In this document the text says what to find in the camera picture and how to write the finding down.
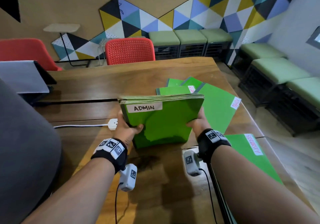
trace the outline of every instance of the red perforated chair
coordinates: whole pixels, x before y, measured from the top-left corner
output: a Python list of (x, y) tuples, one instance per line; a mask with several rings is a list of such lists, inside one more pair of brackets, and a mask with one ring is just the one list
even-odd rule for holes
[(0, 40), (0, 61), (36, 60), (46, 71), (61, 71), (39, 39)]
[(152, 41), (147, 38), (113, 39), (106, 43), (108, 65), (156, 60)]

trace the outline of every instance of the green folder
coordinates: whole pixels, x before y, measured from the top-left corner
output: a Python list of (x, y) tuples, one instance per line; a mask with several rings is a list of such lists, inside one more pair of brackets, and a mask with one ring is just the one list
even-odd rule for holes
[(157, 95), (174, 95), (174, 94), (185, 94), (193, 93), (195, 88), (193, 86), (173, 86), (166, 88), (157, 88), (155, 90)]
[(197, 118), (204, 96), (198, 93), (122, 96), (118, 101), (128, 125), (144, 125), (143, 130), (133, 139), (138, 149), (186, 142), (191, 132), (186, 123)]
[(205, 96), (203, 102), (205, 116), (213, 129), (224, 134), (241, 99), (207, 83), (202, 83), (194, 93)]
[(186, 80), (184, 80), (180, 86), (189, 86), (192, 85), (197, 89), (202, 84), (202, 81), (199, 81), (198, 79), (195, 79), (194, 77), (188, 77)]
[(180, 84), (182, 82), (183, 82), (183, 80), (174, 79), (174, 78), (168, 78), (166, 87), (180, 86)]
[(243, 155), (274, 180), (283, 184), (279, 175), (252, 134), (226, 135), (225, 137), (238, 153)]

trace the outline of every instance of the stool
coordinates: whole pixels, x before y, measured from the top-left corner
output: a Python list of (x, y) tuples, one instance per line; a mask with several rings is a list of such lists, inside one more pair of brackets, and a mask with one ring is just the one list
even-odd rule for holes
[(287, 58), (286, 54), (278, 51), (267, 43), (250, 43), (242, 44), (231, 69), (238, 78), (242, 78), (246, 70), (249, 68), (252, 60), (260, 58)]
[(149, 32), (156, 60), (178, 58), (180, 41), (173, 31)]
[(179, 58), (202, 56), (207, 38), (196, 29), (181, 29), (174, 31), (180, 40)]
[(226, 56), (233, 41), (232, 36), (220, 28), (199, 30), (207, 38), (204, 55), (226, 63)]
[(289, 132), (297, 134), (320, 129), (320, 78), (289, 81), (266, 107)]
[(308, 72), (285, 58), (262, 58), (252, 61), (239, 87), (259, 107), (270, 102), (280, 85), (306, 77), (310, 77)]

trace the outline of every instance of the wooden table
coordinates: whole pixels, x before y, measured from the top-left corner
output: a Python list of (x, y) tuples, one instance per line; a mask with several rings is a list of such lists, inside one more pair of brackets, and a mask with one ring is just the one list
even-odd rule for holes
[[(46, 101), (112, 99), (119, 95), (155, 95), (169, 77), (188, 76), (218, 86), (236, 95), (212, 58), (194, 57), (140, 62), (72, 71), (51, 72), (57, 80), (55, 93)], [(117, 102), (64, 104), (37, 107), (52, 125), (102, 124), (116, 117)], [(112, 136), (107, 127), (60, 128), (65, 155), (59, 185), (81, 169), (98, 144)], [(241, 104), (226, 134), (252, 133), (278, 172), (285, 186), (311, 207), (297, 184), (286, 172), (245, 107)], [(185, 173), (182, 149), (196, 147), (194, 134), (185, 144), (167, 144), (146, 149), (131, 149), (129, 162), (138, 167), (136, 187), (120, 191), (117, 213), (120, 223), (214, 223), (208, 184), (204, 175)], [(114, 223), (114, 199), (119, 176), (115, 176), (97, 223)], [(212, 193), (218, 223), (223, 223), (214, 191)]]

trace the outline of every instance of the wrist strap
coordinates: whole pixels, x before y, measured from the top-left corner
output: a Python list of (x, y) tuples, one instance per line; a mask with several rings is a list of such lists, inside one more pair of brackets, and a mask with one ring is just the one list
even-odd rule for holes
[(124, 170), (127, 161), (128, 150), (126, 145), (119, 139), (109, 138), (104, 139), (99, 146), (94, 150), (91, 159), (103, 157), (109, 160), (113, 166), (115, 173)]
[(205, 163), (210, 163), (212, 154), (221, 145), (231, 146), (228, 139), (219, 131), (205, 129), (197, 138), (199, 157)]

